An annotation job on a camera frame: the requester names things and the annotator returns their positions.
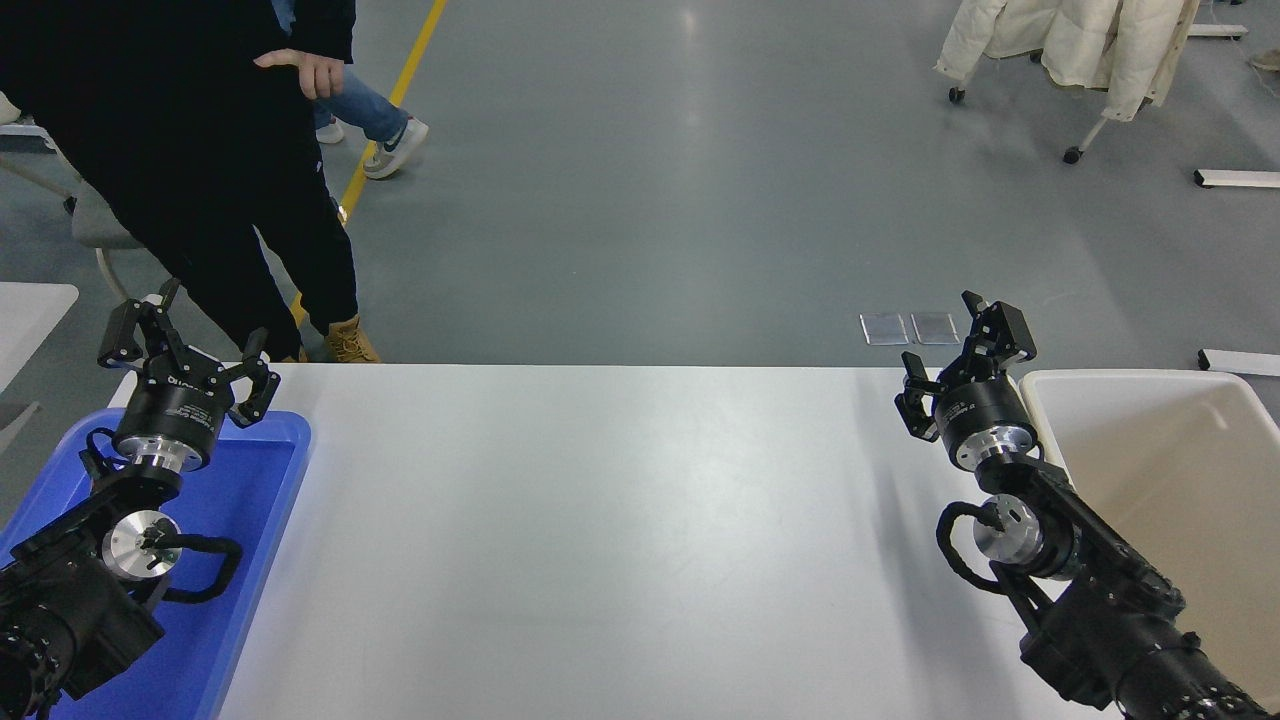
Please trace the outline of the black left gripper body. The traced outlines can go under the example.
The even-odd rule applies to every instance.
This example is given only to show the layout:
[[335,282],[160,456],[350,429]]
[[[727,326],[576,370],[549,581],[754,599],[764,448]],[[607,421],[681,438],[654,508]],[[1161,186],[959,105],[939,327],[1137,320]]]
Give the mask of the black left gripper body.
[[161,445],[182,445],[183,459],[210,459],[233,404],[215,357],[189,350],[182,359],[160,354],[142,361],[138,379],[111,446],[123,457],[155,455]]

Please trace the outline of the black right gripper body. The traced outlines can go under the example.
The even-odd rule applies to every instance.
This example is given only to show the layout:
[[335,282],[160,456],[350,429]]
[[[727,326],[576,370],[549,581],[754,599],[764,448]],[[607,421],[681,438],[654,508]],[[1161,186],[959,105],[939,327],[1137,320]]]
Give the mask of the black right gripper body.
[[932,419],[950,462],[974,470],[1001,454],[1030,454],[1039,447],[1018,389],[1006,377],[964,380],[946,372],[938,378]]

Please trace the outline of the person's hand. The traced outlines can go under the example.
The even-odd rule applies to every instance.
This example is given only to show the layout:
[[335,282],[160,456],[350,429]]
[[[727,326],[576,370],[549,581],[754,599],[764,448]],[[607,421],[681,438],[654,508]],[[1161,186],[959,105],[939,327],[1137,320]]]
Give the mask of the person's hand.
[[253,64],[262,69],[294,68],[301,92],[310,100],[333,97],[342,94],[346,86],[346,63],[338,58],[283,47],[255,58]]

